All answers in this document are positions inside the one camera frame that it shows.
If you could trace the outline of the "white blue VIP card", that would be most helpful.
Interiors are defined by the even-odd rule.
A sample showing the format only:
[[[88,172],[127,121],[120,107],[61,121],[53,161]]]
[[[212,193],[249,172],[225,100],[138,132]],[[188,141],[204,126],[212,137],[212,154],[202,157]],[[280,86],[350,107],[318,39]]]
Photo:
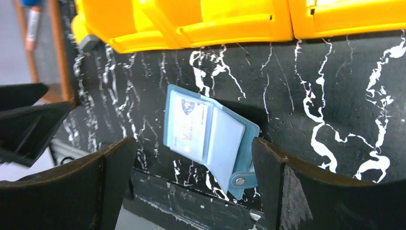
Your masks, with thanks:
[[[170,105],[170,149],[191,160],[202,161],[209,106],[178,93],[171,96]]]

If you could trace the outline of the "blue card holder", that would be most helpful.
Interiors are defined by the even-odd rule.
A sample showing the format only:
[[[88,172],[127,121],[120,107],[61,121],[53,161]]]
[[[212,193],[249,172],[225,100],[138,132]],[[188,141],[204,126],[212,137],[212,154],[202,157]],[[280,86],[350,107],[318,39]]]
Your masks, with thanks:
[[[192,161],[205,166],[224,193],[229,192],[236,200],[241,200],[246,189],[258,185],[251,146],[253,139],[259,135],[259,126],[213,98],[170,84],[167,87],[163,129],[163,144],[169,149],[170,101],[175,93],[195,98],[209,106],[203,159]]]

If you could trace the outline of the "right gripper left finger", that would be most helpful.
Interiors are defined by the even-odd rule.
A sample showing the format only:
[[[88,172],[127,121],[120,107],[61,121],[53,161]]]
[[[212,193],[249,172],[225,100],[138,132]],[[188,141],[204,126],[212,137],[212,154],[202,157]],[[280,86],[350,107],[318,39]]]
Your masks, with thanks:
[[[61,166],[1,181],[1,229],[113,230],[137,147],[126,137]]]

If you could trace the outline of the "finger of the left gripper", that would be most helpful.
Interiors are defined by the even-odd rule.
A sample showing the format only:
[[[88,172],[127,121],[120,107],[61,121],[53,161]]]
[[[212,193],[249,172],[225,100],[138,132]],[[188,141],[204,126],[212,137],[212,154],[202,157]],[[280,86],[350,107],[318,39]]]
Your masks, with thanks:
[[[2,111],[0,162],[31,167],[74,108],[71,102],[59,102]]]
[[[0,110],[7,111],[34,105],[48,90],[43,83],[1,85]]]

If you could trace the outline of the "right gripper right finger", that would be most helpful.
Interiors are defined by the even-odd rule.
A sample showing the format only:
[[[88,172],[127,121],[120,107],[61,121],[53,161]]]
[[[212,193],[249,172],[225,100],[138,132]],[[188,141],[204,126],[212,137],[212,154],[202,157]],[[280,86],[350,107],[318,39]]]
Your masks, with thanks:
[[[270,230],[403,230],[406,182],[360,181],[319,168],[263,138],[252,158]]]

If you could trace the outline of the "yellow three-compartment bin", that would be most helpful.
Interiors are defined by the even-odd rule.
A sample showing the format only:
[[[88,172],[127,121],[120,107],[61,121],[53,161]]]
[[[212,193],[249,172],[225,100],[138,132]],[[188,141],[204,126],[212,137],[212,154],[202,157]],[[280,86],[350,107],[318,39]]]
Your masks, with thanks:
[[[403,0],[77,0],[79,49],[118,53],[404,29]]]

